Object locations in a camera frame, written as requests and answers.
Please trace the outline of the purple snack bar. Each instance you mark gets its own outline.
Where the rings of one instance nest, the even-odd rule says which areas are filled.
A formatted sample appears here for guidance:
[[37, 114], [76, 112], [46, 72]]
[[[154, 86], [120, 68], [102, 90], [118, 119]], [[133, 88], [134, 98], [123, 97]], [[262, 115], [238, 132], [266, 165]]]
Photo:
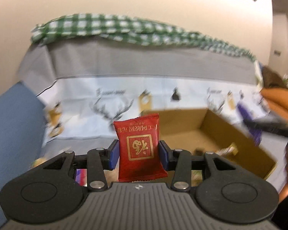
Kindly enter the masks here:
[[243, 119], [243, 124], [248, 128], [248, 131], [252, 136], [255, 145], [260, 145], [262, 140], [262, 130], [255, 128], [254, 121], [252, 119], [250, 112], [247, 110], [247, 107], [244, 105], [243, 102], [238, 102], [237, 110], [239, 111]]

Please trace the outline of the red square snack packet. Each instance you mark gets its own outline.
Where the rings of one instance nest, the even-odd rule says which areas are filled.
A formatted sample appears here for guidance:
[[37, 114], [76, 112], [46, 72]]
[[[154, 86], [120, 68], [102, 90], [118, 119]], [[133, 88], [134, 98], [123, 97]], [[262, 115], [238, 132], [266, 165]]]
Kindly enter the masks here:
[[115, 121], [120, 144], [119, 182], [151, 181], [167, 177], [159, 155], [159, 115]]

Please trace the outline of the dark chocolate bar wrapper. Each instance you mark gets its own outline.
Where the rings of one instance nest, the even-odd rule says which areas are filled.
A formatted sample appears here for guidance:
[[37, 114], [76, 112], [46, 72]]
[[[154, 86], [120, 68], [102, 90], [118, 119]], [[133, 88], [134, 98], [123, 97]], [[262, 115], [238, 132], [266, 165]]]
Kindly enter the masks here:
[[194, 150], [194, 155], [195, 155], [195, 156], [203, 156], [204, 153], [205, 153], [205, 150], [202, 149], [202, 148], [196, 148], [196, 149]]

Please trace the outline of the red blue spicy snack packet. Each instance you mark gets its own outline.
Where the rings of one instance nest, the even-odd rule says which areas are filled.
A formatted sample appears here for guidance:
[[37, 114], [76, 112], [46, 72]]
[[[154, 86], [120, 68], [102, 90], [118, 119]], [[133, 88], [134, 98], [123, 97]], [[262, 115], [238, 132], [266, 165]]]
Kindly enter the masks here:
[[87, 169], [77, 169], [75, 181], [80, 186], [87, 186]]

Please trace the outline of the orange cushion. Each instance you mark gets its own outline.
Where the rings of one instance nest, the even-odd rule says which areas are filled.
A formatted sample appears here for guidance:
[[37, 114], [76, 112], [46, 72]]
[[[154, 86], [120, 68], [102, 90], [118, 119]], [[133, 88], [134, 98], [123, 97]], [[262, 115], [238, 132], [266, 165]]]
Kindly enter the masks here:
[[260, 93], [268, 103], [268, 107], [278, 116], [288, 121], [288, 89], [263, 88]]

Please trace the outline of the brown cardboard box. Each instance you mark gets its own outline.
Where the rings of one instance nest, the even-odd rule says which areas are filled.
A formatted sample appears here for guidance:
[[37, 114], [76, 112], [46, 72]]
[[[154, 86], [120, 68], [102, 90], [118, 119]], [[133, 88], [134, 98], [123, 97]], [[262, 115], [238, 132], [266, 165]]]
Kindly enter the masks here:
[[276, 161], [254, 140], [207, 108], [142, 111], [141, 115], [159, 114], [159, 139], [171, 149], [194, 154], [199, 149], [216, 152], [237, 147], [228, 160], [266, 180], [276, 168]]

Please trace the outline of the brown blanket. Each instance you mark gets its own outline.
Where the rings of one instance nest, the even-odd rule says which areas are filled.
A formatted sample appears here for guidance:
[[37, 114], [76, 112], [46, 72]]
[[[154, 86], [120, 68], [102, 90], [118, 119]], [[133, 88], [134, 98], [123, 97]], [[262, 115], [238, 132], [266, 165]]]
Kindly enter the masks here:
[[282, 78], [269, 67], [262, 67], [262, 77], [264, 88], [284, 88], [287, 89], [287, 86], [283, 82]]

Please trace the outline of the grey deer-print sofa cover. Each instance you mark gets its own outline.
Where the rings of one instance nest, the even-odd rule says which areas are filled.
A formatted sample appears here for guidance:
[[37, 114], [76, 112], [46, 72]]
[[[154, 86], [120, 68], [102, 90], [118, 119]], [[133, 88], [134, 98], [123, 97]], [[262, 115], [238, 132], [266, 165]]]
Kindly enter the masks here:
[[[115, 121], [142, 111], [207, 108], [252, 139], [237, 110], [253, 119], [275, 117], [260, 95], [258, 63], [196, 48], [139, 46], [100, 37], [33, 44], [20, 64], [20, 80], [46, 107], [47, 148], [107, 147]], [[286, 176], [288, 140], [262, 134], [259, 145], [275, 161], [267, 181]]]

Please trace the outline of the green checkered cloth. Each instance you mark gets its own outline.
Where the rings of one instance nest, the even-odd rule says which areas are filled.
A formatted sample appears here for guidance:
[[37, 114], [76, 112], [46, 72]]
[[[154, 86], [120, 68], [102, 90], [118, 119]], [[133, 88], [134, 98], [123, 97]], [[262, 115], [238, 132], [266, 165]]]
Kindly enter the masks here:
[[31, 31], [33, 44], [47, 45], [63, 39], [99, 36], [141, 46], [187, 46], [231, 57], [256, 60], [253, 53], [221, 39], [187, 31], [167, 23], [109, 14], [72, 14], [38, 24]]

